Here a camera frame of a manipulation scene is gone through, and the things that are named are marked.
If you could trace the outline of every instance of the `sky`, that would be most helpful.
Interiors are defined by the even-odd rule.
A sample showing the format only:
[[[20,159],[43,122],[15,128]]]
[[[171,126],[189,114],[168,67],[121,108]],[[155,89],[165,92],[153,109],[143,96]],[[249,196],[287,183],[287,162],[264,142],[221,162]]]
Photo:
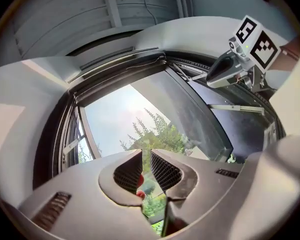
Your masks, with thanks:
[[[139,138],[133,127],[133,123],[138,124],[136,117],[141,119],[148,129],[155,126],[145,108],[154,115],[158,113],[163,116],[167,123],[170,122],[130,84],[85,107],[92,136],[95,143],[99,144],[102,157],[124,151],[120,145],[120,140],[127,143],[127,147],[130,147],[132,142],[128,134],[136,139]],[[83,149],[88,153],[85,144],[83,144]]]

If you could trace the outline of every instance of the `black square pattern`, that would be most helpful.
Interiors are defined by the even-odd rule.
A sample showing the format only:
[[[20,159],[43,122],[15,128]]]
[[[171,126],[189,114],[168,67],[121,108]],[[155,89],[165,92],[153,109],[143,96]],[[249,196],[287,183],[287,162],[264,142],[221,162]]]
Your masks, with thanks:
[[[260,63],[263,69],[266,69],[277,52],[278,48],[274,42],[262,31],[250,54]]]
[[[250,34],[254,31],[257,24],[253,22],[249,18],[245,18],[243,24],[239,28],[238,32],[235,34],[237,38],[240,40],[241,44],[243,44],[247,38],[250,36]]]

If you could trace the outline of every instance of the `black vent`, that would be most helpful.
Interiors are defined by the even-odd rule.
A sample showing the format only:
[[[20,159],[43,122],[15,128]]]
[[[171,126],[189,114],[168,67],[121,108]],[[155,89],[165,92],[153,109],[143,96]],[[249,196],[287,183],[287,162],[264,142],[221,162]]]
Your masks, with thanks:
[[[223,176],[228,176],[228,177],[231,177],[231,178],[234,178],[234,179],[236,179],[239,175],[239,172],[225,170],[225,169],[218,169],[218,170],[216,170],[215,173],[221,174]]]
[[[168,163],[153,152],[151,152],[151,171],[164,192],[176,185],[182,178],[179,168]]]
[[[121,188],[135,194],[141,173],[142,156],[137,155],[117,167],[113,179]]]
[[[50,231],[61,212],[71,198],[70,194],[58,192],[53,198],[33,217],[32,221],[46,231]]]

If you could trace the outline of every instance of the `vent slot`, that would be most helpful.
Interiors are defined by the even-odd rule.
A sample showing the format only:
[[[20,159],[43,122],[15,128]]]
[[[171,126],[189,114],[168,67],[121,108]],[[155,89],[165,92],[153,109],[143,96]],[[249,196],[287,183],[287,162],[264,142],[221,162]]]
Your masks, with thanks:
[[[70,194],[58,192],[49,202],[33,217],[32,221],[40,228],[50,231],[61,212],[65,209],[71,198]]]
[[[141,173],[142,156],[137,155],[117,167],[114,170],[113,179],[121,188],[136,194]]]
[[[234,178],[234,179],[236,179],[239,175],[239,172],[225,170],[225,169],[218,169],[218,170],[216,170],[215,173],[216,174],[221,174],[223,176],[231,177],[231,178]]]
[[[151,152],[151,171],[163,192],[176,185],[182,178],[179,168],[153,152]]]

